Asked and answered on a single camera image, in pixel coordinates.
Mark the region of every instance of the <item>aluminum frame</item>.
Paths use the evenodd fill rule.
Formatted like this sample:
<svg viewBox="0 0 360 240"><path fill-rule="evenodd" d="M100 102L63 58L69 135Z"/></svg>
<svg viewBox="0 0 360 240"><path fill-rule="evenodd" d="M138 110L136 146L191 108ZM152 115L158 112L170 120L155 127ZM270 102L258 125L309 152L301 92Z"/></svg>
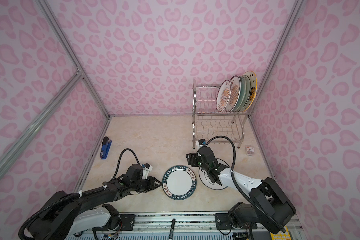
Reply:
<svg viewBox="0 0 360 240"><path fill-rule="evenodd" d="M47 106L44 107L42 112L23 131L22 135L16 140L14 145L0 157L0 180L4 177L7 171L10 170L20 154L24 151L24 149L26 149L26 147L28 147L36 134L48 122L56 109L66 99L81 79L84 78L81 72L77 71L77 73L75 73L68 83L59 91L59 93L54 96Z"/></svg>
<svg viewBox="0 0 360 240"><path fill-rule="evenodd" d="M90 94L92 95L93 99L95 100L96 104L99 106L103 114L106 116L106 118L109 118L109 112L107 108L105 107L104 103L102 102L99 94L96 92L93 84L91 83L91 80L88 77L88 74L86 73L85 69L81 65L79 58L77 57L75 51L73 50L71 44L69 43L68 38L66 37L64 31L62 30L59 22L57 21L57 18L55 14L53 13L51 6L46 0L34 0L37 5L39 6L40 10L43 12L43 15L45 16L47 22L49 23L49 26L54 31L56 37L59 39L62 47L66 51L69 59L72 61L72 63L76 66L77 70L80 70L84 74L84 83L89 89Z"/></svg>
<svg viewBox="0 0 360 240"><path fill-rule="evenodd" d="M83 186L84 186L84 183L85 183L85 180L87 179L87 176L89 174L89 171L91 170L91 167L92 167L92 164L93 162L95 161L95 158L96 158L96 155L99 151L99 148L101 146L101 143L103 141L103 138L107 132L107 129L109 127L109 124L110 124L110 121L112 120L112 117L110 117L109 119L106 120L106 122L104 123L104 126L99 134L99 137L97 138L96 140L96 145L93 146L93 149L92 149L92 152L91 154L89 155L89 160L87 161L86 165L84 166L81 174L80 174L80 177L79 177L79 180L77 181L76 183L76 186L75 188L73 189L73 192L78 192L80 190L82 190Z"/></svg>
<svg viewBox="0 0 360 240"><path fill-rule="evenodd" d="M256 139L256 142L257 142L257 145L259 146L259 151L261 153L261 155L263 156L263 160L264 160L264 163L265 163L265 166L267 167L268 171L269 171L269 174L271 175L271 177L276 181L276 177L275 177L275 174L271 168L271 166L269 165L269 162L266 160L266 154L265 154L265 151L264 151L264 146L263 146L263 143L260 141L260 138L259 138L259 135L256 131L256 128L254 127L253 125L253 122L251 120L251 118L248 119L250 125L251 125L251 128L252 128L252 131L253 131L253 135Z"/></svg>
<svg viewBox="0 0 360 240"><path fill-rule="evenodd" d="M289 36L291 35L292 30L293 30L294 26L296 25L296 22L299 18L299 15L300 15L305 3L306 3L306 0L296 0L292 7L291 14L289 15L287 23L285 24L284 29L281 32L281 36L276 45L275 51L273 52L271 60L267 66L267 69L265 70L265 74L263 76L263 79L260 82L260 86L257 89L258 94L255 97L255 99L253 100L254 102L252 103L252 106L251 106L251 114L254 113L254 110L255 110L256 104L257 104L257 100L262 95L265 84L269 81L277 61L279 60L280 56L283 54L284 46L287 44Z"/></svg>
<svg viewBox="0 0 360 240"><path fill-rule="evenodd" d="M177 235L186 234L186 233L200 233L202 235L217 233L219 236L223 237L219 233L219 230L216 229L216 219L215 214L226 214L226 211L215 211L215 212L128 212L120 214L135 214L134 226L132 231L125 231L119 234L119 237L130 237L129 239L139 239L136 238L136 234L141 234L141 236L159 236L161 233L168 236L172 219L176 219L175 232ZM254 229L254 232L268 232L262 224L257 223L258 228ZM299 235L301 233L304 235L301 223L297 217L294 215L291 220L286 224L290 234ZM237 230L232 229L232 232L247 232L248 229ZM98 235L105 233L114 233L114 231L103 231L97 232ZM91 239L93 236L91 230L85 231L82 235L83 239Z"/></svg>

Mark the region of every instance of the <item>yellow plate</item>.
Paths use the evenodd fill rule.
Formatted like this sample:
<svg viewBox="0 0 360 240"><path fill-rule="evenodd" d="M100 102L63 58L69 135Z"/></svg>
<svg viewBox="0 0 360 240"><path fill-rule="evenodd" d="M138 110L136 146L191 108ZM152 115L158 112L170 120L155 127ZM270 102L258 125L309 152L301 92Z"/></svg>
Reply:
<svg viewBox="0 0 360 240"><path fill-rule="evenodd" d="M247 76L250 79L250 95L248 101L245 103L243 109L240 112L245 112L253 103L254 98L256 97L257 91L257 77L256 74L252 71L245 72L243 76Z"/></svg>

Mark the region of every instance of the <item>black cable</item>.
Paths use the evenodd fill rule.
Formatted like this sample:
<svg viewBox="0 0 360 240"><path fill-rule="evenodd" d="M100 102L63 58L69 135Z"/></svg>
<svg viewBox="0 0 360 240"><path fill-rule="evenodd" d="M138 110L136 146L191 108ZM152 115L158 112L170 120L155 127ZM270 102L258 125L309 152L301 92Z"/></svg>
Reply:
<svg viewBox="0 0 360 240"><path fill-rule="evenodd" d="M88 191L85 191L85 192L82 192L82 197L85 197L85 196L88 196L88 195L91 195L91 194L95 194L95 193L98 193L98 192L101 192L103 191L105 188L104 187L99 187L99 188L96 188L96 189L92 189L92 190L88 190ZM45 212L46 210L48 209L51 209L52 207L62 203L62 202L65 202L67 200L70 200L70 199L75 199L75 198L79 198L80 197L80 194L78 193L73 193L69 196L66 196L66 197L63 197L49 205L47 205L46 207L38 210L35 214L33 214L31 217L29 217L24 223L23 225L21 225L20 229L19 229L19 233L18 233L18 236L21 240L34 240L33 237L27 237L25 234L24 234L24 230L25 228L28 226L29 223L31 223L33 220L35 220L41 213Z"/></svg>
<svg viewBox="0 0 360 240"><path fill-rule="evenodd" d="M231 224L230 222L227 222L227 223L229 223L229 225L231 226L231 228L229 229L229 232L228 232L228 233L223 233L223 232L219 229L220 233L223 234L224 236L228 236L228 235L231 233L231 231L232 231L232 224Z"/></svg>
<svg viewBox="0 0 360 240"><path fill-rule="evenodd" d="M93 237L95 238L95 240L99 240L99 239L97 238L96 230L95 230L94 227L92 228L92 231L93 231Z"/></svg>
<svg viewBox="0 0 360 240"><path fill-rule="evenodd" d="M130 151L130 152L133 154L133 156L135 156L135 159L136 159L137 164L140 165L139 160L137 159L137 156L136 156L135 152L134 152L132 149L129 149L129 148L124 149L123 151L121 151L120 156L119 156L119 160L117 161L117 167L116 167L115 174L113 175L113 179L116 178L117 172L119 171L119 166L120 166L121 157L123 156L123 153L124 153L125 151Z"/></svg>
<svg viewBox="0 0 360 240"><path fill-rule="evenodd" d="M250 203L252 204L255 208L257 208L262 214L264 214L264 216L266 216L280 231L282 232L286 232L285 228L283 227L283 225L281 225L276 219L274 219L271 215L269 215L269 213L267 213L266 211L264 211L264 209L259 206L257 203L255 203L248 195L245 194L245 192L243 192L243 190L240 188L239 184L237 183L236 179L235 179L235 175L233 172L233 168L235 166L235 162L236 162L236 149L235 149L235 145L233 144L232 140L229 139L226 136L216 136L216 137L212 137L207 143L206 145L208 145L211 141L213 141L216 138L224 138L227 139L231 145L232 145L232 149L233 149L233 160L232 160L232 166L231 166L231 177L232 177L232 181L233 184L235 185L235 187L237 188L237 190L239 191L239 193Z"/></svg>
<svg viewBox="0 0 360 240"><path fill-rule="evenodd" d="M254 240L254 238L253 238L253 232L252 232L252 227L253 227L253 225L254 225L254 222L252 222L252 223L250 224L250 237L251 237L251 240Z"/></svg>
<svg viewBox="0 0 360 240"><path fill-rule="evenodd" d="M81 235L83 235L83 232L84 232L84 231L81 231L81 232L75 233L75 234L74 234L74 236L75 236L75 237L80 237Z"/></svg>

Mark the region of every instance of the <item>dish rack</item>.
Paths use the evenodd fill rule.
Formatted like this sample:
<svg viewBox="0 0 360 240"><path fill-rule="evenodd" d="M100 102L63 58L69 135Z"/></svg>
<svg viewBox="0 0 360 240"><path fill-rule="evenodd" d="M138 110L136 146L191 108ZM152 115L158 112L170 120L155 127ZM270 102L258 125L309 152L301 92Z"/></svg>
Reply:
<svg viewBox="0 0 360 240"><path fill-rule="evenodd" d="M192 147L195 148L199 139L209 140L215 136L229 137L241 147L244 140L244 123L248 118L245 112L222 112L216 110L216 97L220 85L197 85L193 80L193 133ZM228 143L225 139L214 142Z"/></svg>

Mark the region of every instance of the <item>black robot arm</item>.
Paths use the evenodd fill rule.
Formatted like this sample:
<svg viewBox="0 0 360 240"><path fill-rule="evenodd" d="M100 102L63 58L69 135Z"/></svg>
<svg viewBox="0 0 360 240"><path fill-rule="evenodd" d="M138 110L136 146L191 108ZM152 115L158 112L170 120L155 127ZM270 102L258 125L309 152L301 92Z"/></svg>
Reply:
<svg viewBox="0 0 360 240"><path fill-rule="evenodd" d="M218 163L208 143L218 137L228 140L233 148L233 162L231 168ZM240 228L247 223L261 223L268 231L277 234L279 230L285 232L283 226L296 213L296 209L275 180L267 177L264 180L254 179L233 170L236 151L233 142L225 136L217 136L206 142L198 141L196 153L186 154L188 165L200 167L212 183L237 189L250 203L237 203L229 211L230 223Z"/></svg>
<svg viewBox="0 0 360 240"><path fill-rule="evenodd" d="M19 230L20 239L63 240L70 232L71 226L79 214L102 204L120 200L128 196L131 191L148 192L162 185L159 180L151 176L142 179L143 169L141 165L133 164L127 173L118 179L112 178L108 182L103 182L102 187L80 194L67 194L64 191L55 193L36 213L36 216L32 216L23 224ZM108 228L114 228L114 219L118 217L118 211L109 204L105 204L103 207L113 216L107 223ZM34 238L24 235L25 227ZM102 226L94 223L93 227Z"/></svg>

